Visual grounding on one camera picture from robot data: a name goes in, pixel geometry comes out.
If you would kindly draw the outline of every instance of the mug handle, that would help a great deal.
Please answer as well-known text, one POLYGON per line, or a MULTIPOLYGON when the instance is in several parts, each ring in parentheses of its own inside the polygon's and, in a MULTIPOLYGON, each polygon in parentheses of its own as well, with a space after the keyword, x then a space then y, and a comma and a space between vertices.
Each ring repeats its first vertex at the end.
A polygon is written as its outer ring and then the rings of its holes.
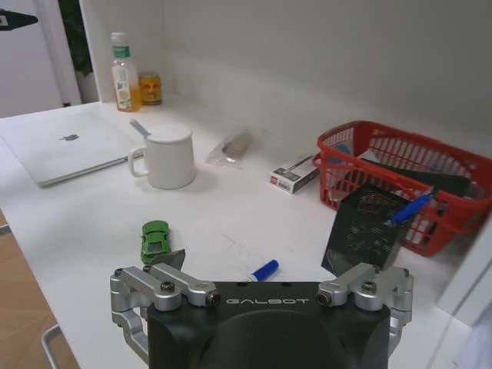
POLYGON ((134 177, 145 177, 148 175, 148 171, 135 171, 135 164, 134 164, 134 159, 136 155, 139 154, 144 154, 145 153, 146 147, 143 146, 141 148, 133 148, 130 153, 128 154, 128 169, 130 169, 131 175, 134 177))

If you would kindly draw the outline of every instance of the spoon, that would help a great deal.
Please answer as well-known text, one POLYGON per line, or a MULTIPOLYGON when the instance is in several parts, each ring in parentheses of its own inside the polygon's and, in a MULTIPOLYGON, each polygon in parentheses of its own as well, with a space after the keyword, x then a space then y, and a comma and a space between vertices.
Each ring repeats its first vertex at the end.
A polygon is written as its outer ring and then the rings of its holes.
POLYGON ((138 133, 140 133, 142 136, 147 137, 150 135, 150 132, 147 131, 145 128, 142 127, 140 123, 138 123, 136 120, 132 119, 130 120, 130 124, 133 128, 135 128, 138 133))

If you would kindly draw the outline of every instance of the white mug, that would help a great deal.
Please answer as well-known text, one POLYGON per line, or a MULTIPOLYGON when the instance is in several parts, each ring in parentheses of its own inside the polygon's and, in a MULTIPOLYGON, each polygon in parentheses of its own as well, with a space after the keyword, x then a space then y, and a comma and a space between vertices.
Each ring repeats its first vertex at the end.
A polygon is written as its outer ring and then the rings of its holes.
POLYGON ((152 187, 171 190, 188 185, 194 180, 192 131, 184 125, 166 124, 144 138, 145 146, 128 154, 128 167, 135 177, 147 176, 152 187), (144 171, 136 171, 135 156, 143 153, 144 171))

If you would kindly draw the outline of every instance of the plastic bottle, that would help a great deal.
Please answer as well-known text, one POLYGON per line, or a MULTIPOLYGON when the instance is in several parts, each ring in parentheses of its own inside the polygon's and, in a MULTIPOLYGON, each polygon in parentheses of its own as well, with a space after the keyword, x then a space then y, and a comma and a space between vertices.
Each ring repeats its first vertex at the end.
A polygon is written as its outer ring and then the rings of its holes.
POLYGON ((126 33, 111 33, 111 43, 115 56, 111 69, 115 83, 116 106, 120 111, 137 111, 141 108, 140 85, 137 68, 130 57, 126 33))

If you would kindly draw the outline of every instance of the plastic bag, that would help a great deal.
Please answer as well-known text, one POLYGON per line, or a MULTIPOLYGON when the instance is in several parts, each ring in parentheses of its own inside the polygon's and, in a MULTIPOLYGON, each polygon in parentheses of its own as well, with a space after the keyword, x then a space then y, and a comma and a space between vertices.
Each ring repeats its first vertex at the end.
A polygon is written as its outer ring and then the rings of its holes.
POLYGON ((253 142, 253 134, 247 128, 241 128, 226 137, 208 154, 205 162, 224 168, 241 168, 246 151, 253 142))

